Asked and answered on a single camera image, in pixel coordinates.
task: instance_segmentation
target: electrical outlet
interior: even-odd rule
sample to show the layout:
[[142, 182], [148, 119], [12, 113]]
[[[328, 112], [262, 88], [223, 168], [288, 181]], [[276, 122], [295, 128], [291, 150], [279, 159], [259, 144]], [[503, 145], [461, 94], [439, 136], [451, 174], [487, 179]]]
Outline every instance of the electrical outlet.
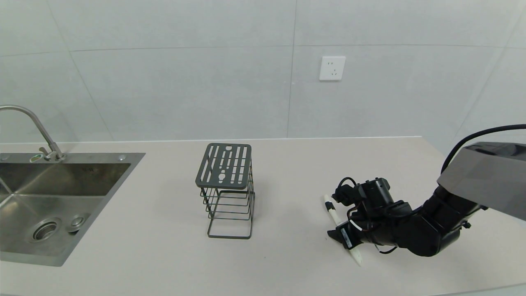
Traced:
[[320, 80], [337, 81], [343, 76], [344, 56], [324, 56], [321, 58]]

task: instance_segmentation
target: marker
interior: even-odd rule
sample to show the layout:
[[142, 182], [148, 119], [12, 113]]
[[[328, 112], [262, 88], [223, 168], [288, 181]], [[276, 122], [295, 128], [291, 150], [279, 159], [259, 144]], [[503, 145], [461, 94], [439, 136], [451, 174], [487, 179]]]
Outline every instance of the marker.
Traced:
[[[332, 220], [334, 221], [334, 224], [336, 224], [336, 226], [340, 225], [342, 223], [342, 221], [341, 221], [340, 217], [338, 216], [338, 213], [334, 209], [334, 205], [330, 201], [330, 196], [325, 194], [323, 196], [323, 201], [325, 201], [325, 207], [327, 208], [327, 211], [329, 212], [330, 216], [332, 217]], [[357, 248], [350, 249], [349, 250], [349, 254], [351, 254], [351, 256], [354, 258], [354, 260], [356, 261], [358, 266], [362, 265], [362, 257], [361, 257], [360, 250], [358, 250]]]

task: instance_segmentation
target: dish rack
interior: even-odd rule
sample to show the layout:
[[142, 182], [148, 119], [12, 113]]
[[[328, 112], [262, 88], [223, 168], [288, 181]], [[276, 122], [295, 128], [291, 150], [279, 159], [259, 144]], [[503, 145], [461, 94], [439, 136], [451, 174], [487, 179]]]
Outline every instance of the dish rack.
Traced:
[[[251, 155], [252, 147], [247, 144], [211, 143], [207, 146], [196, 185], [210, 219], [209, 238], [250, 239], [252, 236], [256, 194]], [[213, 225], [220, 220], [224, 222], [217, 226], [222, 228], [221, 234], [213, 231]]]

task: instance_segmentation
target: stainless steel sink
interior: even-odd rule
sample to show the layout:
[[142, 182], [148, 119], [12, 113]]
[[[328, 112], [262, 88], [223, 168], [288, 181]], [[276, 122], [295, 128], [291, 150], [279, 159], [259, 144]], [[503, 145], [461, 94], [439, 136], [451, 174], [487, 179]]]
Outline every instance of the stainless steel sink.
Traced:
[[62, 266], [143, 156], [0, 154], [0, 259]]

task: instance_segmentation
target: faucet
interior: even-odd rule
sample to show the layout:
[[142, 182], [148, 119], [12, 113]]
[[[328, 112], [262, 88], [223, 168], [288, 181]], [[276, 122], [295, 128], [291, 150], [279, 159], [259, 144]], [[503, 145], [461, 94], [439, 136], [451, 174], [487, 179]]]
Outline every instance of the faucet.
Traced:
[[42, 122], [40, 122], [40, 120], [38, 119], [38, 117], [36, 116], [35, 113], [33, 113], [28, 108], [24, 108], [22, 106], [17, 106], [17, 105], [0, 105], [0, 111], [4, 111], [4, 110], [20, 111], [20, 112], [26, 114], [27, 116], [29, 116], [31, 118], [31, 120], [35, 123], [37, 129], [40, 131], [40, 134], [42, 134], [44, 139], [46, 139], [46, 142], [49, 145], [49, 148], [51, 149], [51, 151], [49, 153], [47, 153], [47, 151], [46, 151], [46, 149], [44, 147], [40, 147], [40, 149], [38, 149], [39, 151], [41, 151], [44, 154], [44, 159], [45, 160], [50, 161], [54, 157], [55, 160], [59, 160], [60, 161], [60, 160], [63, 160], [64, 158], [66, 158], [66, 154], [62, 153], [62, 151], [58, 147], [57, 143], [55, 143], [53, 141], [53, 139], [51, 139], [51, 136], [47, 133], [46, 129], [42, 125]]

